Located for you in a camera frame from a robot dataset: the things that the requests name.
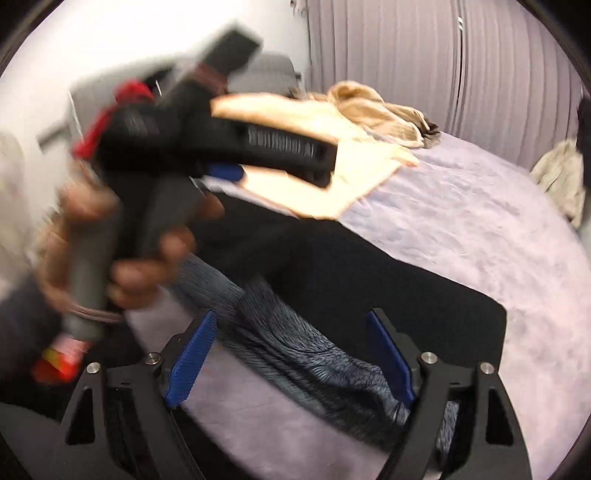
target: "beige cloth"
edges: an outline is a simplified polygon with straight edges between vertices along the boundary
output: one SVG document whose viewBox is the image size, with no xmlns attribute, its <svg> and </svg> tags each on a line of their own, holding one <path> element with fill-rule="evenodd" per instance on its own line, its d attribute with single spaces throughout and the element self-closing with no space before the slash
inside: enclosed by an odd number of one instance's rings
<svg viewBox="0 0 591 480">
<path fill-rule="evenodd" d="M 326 189 L 284 172 L 245 167 L 244 189 L 301 216 L 334 219 L 402 165 L 418 164 L 410 150 L 377 141 L 327 102 L 270 93 L 225 95 L 212 100 L 212 115 L 281 128 L 339 146 L 335 173 Z"/>
<path fill-rule="evenodd" d="M 536 183 L 552 198 L 560 213 L 578 229 L 583 217 L 585 189 L 583 156 L 573 139 L 560 142 L 531 171 Z"/>
<path fill-rule="evenodd" d="M 418 110 L 384 102 L 379 93 L 357 82 L 339 82 L 326 95 L 311 93 L 309 98 L 331 103 L 343 116 L 378 140 L 407 148 L 431 148 L 441 132 Z"/>
</svg>

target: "hand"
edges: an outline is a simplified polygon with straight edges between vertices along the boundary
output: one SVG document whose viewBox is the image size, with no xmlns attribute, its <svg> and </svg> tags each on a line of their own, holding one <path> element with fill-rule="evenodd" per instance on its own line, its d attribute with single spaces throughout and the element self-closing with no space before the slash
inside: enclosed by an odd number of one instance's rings
<svg viewBox="0 0 591 480">
<path fill-rule="evenodd" d="M 60 192 L 61 215 L 47 232 L 37 269 L 41 291 L 60 313 L 68 311 L 72 303 L 69 288 L 72 232 L 77 225 L 112 214 L 117 204 L 111 189 L 97 186 L 86 171 L 81 177 Z M 221 202 L 208 193 L 198 216 L 208 219 L 222 215 Z M 174 280 L 179 262 L 194 249 L 195 239 L 187 227 L 168 231 L 161 238 L 158 260 L 121 260 L 113 265 L 108 297 L 124 310 L 148 307 L 158 296 L 158 286 Z"/>
</svg>

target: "black cloth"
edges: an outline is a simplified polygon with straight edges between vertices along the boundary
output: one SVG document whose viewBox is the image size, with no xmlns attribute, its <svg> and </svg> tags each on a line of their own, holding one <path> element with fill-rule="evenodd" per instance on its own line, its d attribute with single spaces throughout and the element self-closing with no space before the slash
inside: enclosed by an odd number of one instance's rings
<svg viewBox="0 0 591 480">
<path fill-rule="evenodd" d="M 28 369 L 61 329 L 61 316 L 28 276 L 0 303 L 0 380 Z"/>
<path fill-rule="evenodd" d="M 226 215 L 191 226 L 199 257 L 239 285 L 262 275 L 301 317 L 349 355 L 372 362 L 365 317 L 380 307 L 443 361 L 496 368 L 506 311 L 485 295 L 391 258 L 338 222 L 298 220 L 223 194 Z"/>
<path fill-rule="evenodd" d="M 577 149 L 583 154 L 583 184 L 591 187 L 591 98 L 587 96 L 579 105 Z"/>
</svg>

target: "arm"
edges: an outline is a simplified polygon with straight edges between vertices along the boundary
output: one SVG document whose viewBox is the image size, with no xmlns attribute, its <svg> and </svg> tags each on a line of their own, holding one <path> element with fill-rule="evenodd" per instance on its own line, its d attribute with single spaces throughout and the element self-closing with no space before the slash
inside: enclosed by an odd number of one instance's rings
<svg viewBox="0 0 591 480">
<path fill-rule="evenodd" d="M 29 275 L 0 303 L 0 380 L 31 367 L 60 328 L 60 314 Z"/>
</svg>

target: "metal screw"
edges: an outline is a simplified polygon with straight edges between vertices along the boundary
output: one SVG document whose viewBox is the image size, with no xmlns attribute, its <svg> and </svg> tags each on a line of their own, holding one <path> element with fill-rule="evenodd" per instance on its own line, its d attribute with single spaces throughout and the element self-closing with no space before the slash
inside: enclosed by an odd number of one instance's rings
<svg viewBox="0 0 591 480">
<path fill-rule="evenodd" d="M 421 354 L 421 359 L 427 365 L 432 365 L 432 364 L 437 363 L 437 355 L 435 355 L 433 352 L 423 352 Z"/>
<path fill-rule="evenodd" d="M 160 358 L 161 357 L 159 353 L 153 352 L 146 355 L 144 362 L 147 365 L 156 365 L 158 362 L 160 362 Z"/>
<path fill-rule="evenodd" d="M 492 375 L 495 373 L 495 367 L 493 367 L 489 362 L 482 362 L 480 364 L 480 370 L 482 370 L 482 373 L 485 375 Z"/>
<path fill-rule="evenodd" d="M 86 367 L 86 371 L 90 374 L 98 373 L 99 370 L 100 370 L 100 363 L 97 363 L 97 362 L 92 362 L 91 364 L 88 365 L 88 367 Z"/>
</svg>

